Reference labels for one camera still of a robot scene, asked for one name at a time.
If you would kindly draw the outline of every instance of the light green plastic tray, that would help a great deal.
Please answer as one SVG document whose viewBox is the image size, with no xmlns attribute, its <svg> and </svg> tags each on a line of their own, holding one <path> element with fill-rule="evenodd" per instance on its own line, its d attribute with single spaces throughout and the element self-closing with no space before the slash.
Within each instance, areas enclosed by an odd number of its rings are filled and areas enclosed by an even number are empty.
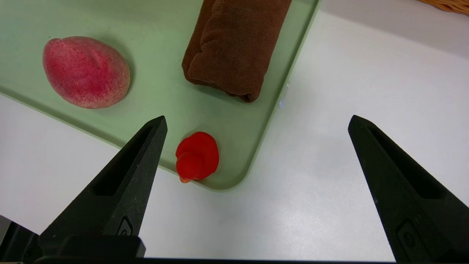
<svg viewBox="0 0 469 264">
<path fill-rule="evenodd" d="M 293 0 L 257 101 L 246 104 L 184 79 L 181 62 L 201 0 L 0 0 L 0 93 L 117 147 L 164 115 L 168 134 L 160 167 L 174 172 L 179 142 L 195 131 L 217 141 L 216 173 L 198 182 L 226 190 L 249 173 L 318 0 Z M 42 67 L 49 39 L 88 36 L 115 47 L 131 70 L 118 104 L 89 110 L 64 101 Z"/>
</svg>

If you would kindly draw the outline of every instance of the fuzzy peach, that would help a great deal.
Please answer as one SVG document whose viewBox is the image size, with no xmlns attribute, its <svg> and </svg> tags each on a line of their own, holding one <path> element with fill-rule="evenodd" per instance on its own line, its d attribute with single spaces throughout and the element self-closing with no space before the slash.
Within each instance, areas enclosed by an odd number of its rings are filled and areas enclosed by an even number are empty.
<svg viewBox="0 0 469 264">
<path fill-rule="evenodd" d="M 112 106 L 129 90 L 130 70 L 113 47 L 88 37 L 51 39 L 42 64 L 52 88 L 83 108 Z"/>
</svg>

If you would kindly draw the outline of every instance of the white surface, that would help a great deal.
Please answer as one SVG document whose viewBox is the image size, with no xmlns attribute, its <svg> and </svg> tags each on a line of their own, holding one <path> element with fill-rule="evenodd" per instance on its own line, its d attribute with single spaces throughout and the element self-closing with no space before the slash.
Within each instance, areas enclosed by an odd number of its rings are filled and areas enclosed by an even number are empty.
<svg viewBox="0 0 469 264">
<path fill-rule="evenodd" d="M 159 170 L 146 256 L 393 260 L 347 125 L 373 121 L 468 204 L 463 32 L 413 0 L 324 0 L 250 176 L 212 193 Z M 0 128 L 0 214 L 38 233 L 117 152 L 4 97 Z"/>
</svg>

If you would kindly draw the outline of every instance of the folded brown cloth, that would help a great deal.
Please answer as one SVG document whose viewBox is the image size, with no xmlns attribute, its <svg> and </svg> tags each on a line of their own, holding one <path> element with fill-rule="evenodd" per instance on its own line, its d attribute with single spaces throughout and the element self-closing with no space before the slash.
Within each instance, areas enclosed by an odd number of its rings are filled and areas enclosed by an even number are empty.
<svg viewBox="0 0 469 264">
<path fill-rule="evenodd" d="M 291 0 L 204 0 L 182 60 L 186 79 L 253 102 Z"/>
</svg>

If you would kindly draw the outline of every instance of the red rubber duck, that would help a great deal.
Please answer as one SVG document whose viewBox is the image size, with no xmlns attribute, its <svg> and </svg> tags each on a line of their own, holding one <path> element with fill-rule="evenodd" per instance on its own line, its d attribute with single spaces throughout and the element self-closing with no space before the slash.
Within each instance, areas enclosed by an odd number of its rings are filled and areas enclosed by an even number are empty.
<svg viewBox="0 0 469 264">
<path fill-rule="evenodd" d="M 217 170 L 217 142 L 205 132 L 195 132 L 179 143 L 176 157 L 176 171 L 181 182 L 202 180 Z"/>
</svg>

